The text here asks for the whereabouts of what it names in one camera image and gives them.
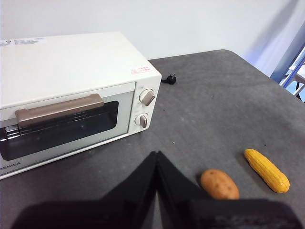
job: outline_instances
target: power cord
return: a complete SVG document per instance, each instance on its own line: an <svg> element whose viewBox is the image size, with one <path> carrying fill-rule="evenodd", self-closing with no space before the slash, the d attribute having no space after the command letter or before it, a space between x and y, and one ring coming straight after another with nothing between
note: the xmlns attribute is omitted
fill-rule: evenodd
<svg viewBox="0 0 305 229"><path fill-rule="evenodd" d="M174 84L176 83L177 77L175 74L170 74L166 80L161 80L162 83Z"/></svg>

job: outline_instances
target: potato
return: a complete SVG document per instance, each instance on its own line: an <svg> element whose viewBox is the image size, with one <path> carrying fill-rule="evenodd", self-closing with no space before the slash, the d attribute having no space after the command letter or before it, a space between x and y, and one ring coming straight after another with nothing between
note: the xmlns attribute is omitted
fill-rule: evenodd
<svg viewBox="0 0 305 229"><path fill-rule="evenodd" d="M239 199L238 187L224 171L208 169L202 173L200 182L214 199Z"/></svg>

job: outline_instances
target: white knob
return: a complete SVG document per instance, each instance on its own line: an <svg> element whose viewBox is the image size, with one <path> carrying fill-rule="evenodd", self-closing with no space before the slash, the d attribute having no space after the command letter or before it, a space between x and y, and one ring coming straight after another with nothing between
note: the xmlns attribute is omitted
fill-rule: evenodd
<svg viewBox="0 0 305 229"><path fill-rule="evenodd" d="M137 125L140 125L142 126L143 128L146 128L147 127L147 122L148 122L148 115L146 113L143 113L143 114L140 114L138 115L134 122L137 124Z"/></svg>
<svg viewBox="0 0 305 229"><path fill-rule="evenodd" d="M151 104L151 102L155 99L155 97L156 95L153 93L152 89L146 89L141 93L139 99L142 102L142 104L144 104L145 106L149 106L149 104Z"/></svg>

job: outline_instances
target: oven window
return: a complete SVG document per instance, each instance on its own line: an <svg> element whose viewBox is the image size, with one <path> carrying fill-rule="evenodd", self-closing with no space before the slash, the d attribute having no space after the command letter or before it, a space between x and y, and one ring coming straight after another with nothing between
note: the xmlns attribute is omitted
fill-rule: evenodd
<svg viewBox="0 0 305 229"><path fill-rule="evenodd" d="M0 129L0 153L4 160L37 153L116 127L118 101L25 127Z"/></svg>

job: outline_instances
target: corn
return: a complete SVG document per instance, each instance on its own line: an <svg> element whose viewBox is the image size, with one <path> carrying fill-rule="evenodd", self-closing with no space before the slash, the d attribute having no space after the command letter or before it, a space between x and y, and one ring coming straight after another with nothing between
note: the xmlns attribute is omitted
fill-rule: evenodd
<svg viewBox="0 0 305 229"><path fill-rule="evenodd" d="M285 193L289 190L288 178L267 157L255 149L246 149L244 156L274 192Z"/></svg>

